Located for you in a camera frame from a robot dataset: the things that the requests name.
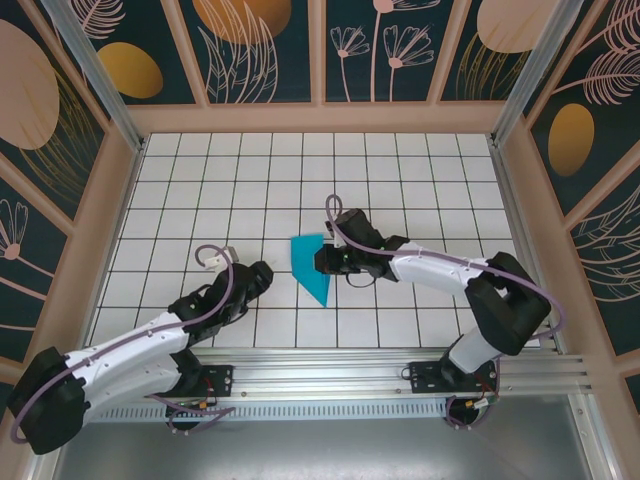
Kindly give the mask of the aluminium extrusion rail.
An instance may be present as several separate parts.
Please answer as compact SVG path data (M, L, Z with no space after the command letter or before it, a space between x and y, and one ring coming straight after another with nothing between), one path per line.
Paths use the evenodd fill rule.
M195 348L205 365L232 365L231 398L301 401L409 398L401 378L411 362L435 361L433 348ZM499 395L583 394L592 390L582 357L527 349L500 360Z

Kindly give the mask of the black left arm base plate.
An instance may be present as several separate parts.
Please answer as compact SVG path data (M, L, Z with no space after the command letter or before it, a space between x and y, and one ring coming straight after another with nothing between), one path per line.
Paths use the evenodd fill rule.
M176 386L167 393L174 398L208 398L229 397L234 382L232 365L205 365L193 373L183 375Z

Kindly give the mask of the teal cloth sheet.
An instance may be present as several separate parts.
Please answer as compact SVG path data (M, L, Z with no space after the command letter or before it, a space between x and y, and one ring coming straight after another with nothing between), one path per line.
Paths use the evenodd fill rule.
M298 283L322 306L328 305L330 276L315 268L314 256L323 247L322 234L292 237L290 258L292 275Z

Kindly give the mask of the grey metal sheet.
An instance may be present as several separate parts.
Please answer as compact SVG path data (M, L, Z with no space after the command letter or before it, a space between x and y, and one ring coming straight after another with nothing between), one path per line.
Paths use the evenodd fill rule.
M618 480L565 397L506 398L480 426L439 418L86 427L37 480Z

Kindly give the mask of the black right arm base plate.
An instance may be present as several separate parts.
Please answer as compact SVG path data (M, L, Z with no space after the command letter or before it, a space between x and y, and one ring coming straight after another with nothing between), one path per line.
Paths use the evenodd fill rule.
M494 390L499 379L496 364L493 361L486 362L475 373L464 373L453 364L446 362L410 362L402 375L410 383L414 394L480 394L485 387Z

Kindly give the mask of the aluminium corner post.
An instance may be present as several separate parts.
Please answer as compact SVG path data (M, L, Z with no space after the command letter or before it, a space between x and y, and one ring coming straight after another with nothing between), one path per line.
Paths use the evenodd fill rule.
M127 144L139 153L143 137L92 40L106 40L124 20L123 0L39 0Z
M584 0L559 0L554 7L491 131L494 149L498 150L508 139L575 23L583 3Z

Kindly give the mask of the aluminium side rail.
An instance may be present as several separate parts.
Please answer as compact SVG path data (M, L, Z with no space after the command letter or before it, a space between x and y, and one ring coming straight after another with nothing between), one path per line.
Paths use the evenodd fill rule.
M509 222L515 229L514 242L516 250L522 257L522 262L531 278L550 297L549 302L552 305L552 312L546 320L546 325L551 330L551 333L543 332L542 336L553 340L559 355L567 355L568 348L561 332L561 329L567 323L566 313L563 307L558 309L559 303L548 290L547 282L541 273L539 258L527 225L525 211L518 198L515 182L509 173L508 163L504 159L500 148L495 146L493 141L490 141L489 150L503 192L505 209L509 214Z

